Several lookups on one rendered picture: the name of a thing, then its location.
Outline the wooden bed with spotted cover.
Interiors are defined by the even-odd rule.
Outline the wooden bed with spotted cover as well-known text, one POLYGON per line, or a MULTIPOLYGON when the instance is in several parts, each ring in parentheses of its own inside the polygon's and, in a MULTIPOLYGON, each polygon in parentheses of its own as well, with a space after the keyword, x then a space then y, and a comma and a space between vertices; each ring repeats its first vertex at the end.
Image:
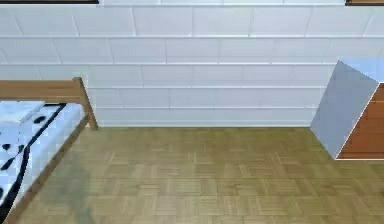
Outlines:
POLYGON ((0 101, 44 101, 23 123, 0 123, 0 224, 15 224, 85 126, 98 124, 80 77, 1 80, 0 101))

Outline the white cupboard with brown front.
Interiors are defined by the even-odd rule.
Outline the white cupboard with brown front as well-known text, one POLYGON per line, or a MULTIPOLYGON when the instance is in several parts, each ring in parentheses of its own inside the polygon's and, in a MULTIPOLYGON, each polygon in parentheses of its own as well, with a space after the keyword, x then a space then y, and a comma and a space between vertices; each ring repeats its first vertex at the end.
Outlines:
POLYGON ((338 61, 310 130, 335 160, 384 160, 384 59, 338 61))

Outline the white pillow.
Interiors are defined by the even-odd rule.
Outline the white pillow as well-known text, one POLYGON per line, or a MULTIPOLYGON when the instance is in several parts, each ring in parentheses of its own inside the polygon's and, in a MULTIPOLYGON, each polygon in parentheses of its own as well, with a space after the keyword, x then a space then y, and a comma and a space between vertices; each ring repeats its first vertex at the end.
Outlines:
POLYGON ((44 101, 0 101, 0 123, 23 123, 44 105, 44 101))

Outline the black framed picture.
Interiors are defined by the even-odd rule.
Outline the black framed picture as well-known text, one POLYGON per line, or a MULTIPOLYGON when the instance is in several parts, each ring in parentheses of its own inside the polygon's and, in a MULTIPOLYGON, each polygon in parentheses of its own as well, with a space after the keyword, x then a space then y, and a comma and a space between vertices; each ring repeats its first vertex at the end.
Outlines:
POLYGON ((100 0, 0 0, 0 4, 99 4, 100 0))

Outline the brown framed picture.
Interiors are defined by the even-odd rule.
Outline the brown framed picture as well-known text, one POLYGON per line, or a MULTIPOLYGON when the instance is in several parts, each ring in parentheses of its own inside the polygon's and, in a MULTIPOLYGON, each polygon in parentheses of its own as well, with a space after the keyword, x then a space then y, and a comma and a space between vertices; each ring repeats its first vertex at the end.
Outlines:
POLYGON ((384 0, 346 0, 346 6, 384 6, 384 0))

